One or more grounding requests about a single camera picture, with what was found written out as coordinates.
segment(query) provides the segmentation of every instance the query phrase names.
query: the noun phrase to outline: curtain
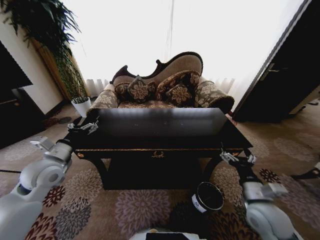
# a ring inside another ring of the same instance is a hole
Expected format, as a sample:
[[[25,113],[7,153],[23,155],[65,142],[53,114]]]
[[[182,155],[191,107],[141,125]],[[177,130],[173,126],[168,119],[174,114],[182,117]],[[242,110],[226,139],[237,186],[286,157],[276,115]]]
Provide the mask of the curtain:
[[[146,76],[157,59],[193,51],[202,75],[239,98],[303,0],[63,2],[81,29],[71,47],[84,79],[104,84],[124,65]]]

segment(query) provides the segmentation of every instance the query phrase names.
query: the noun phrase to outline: palm leaves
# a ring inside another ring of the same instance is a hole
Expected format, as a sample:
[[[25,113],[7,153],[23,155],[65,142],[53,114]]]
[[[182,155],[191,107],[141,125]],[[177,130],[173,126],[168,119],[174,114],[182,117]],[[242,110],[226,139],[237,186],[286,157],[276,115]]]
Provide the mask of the palm leaves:
[[[34,38],[50,50],[70,97],[83,97],[86,101],[81,75],[70,60],[72,53],[66,44],[75,41],[68,30],[80,31],[73,12],[59,0],[0,0],[0,6],[9,15],[4,22],[10,20],[16,34],[19,27],[25,30],[28,46]]]

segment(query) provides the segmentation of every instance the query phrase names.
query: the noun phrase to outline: coffee table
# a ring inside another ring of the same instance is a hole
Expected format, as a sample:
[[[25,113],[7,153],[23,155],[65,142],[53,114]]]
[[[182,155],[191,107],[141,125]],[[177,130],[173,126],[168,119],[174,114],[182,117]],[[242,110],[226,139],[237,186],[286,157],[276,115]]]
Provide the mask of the coffee table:
[[[169,174],[185,173],[186,179],[188,176],[192,179],[192,169],[196,169],[194,163],[198,158],[211,158],[201,177],[199,174],[196,177],[207,181],[220,162],[221,143],[234,155],[252,147],[218,108],[95,110],[82,126],[99,116],[98,129],[89,135],[69,133],[67,138],[80,159],[96,166],[105,190],[123,189],[119,186],[121,182],[137,178],[148,183],[153,176],[167,182],[166,189],[179,188]],[[108,170],[102,159],[111,159]],[[119,177],[123,171],[133,173],[131,179]]]

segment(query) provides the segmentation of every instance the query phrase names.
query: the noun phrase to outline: wall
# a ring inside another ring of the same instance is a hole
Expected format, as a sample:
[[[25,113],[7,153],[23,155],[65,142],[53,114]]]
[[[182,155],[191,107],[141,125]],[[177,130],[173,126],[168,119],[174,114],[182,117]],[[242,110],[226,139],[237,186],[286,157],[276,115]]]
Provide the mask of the wall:
[[[23,31],[20,29],[16,36],[14,28],[8,22],[3,23],[5,18],[4,14],[0,14],[0,41],[33,83],[24,89],[46,114],[59,104],[63,97],[34,47],[30,45],[28,48],[27,43],[23,42]]]

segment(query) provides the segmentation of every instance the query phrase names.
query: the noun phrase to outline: sofa armrest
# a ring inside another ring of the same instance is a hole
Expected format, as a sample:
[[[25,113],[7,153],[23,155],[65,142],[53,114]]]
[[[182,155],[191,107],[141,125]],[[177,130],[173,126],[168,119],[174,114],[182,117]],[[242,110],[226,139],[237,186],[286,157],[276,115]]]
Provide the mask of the sofa armrest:
[[[114,89],[115,87],[113,84],[108,84],[96,98],[86,114],[88,115],[93,109],[117,108],[119,105],[119,99]]]
[[[196,108],[219,108],[224,114],[230,112],[235,103],[232,96],[225,94],[212,81],[203,77],[200,78],[195,89],[194,101]]]

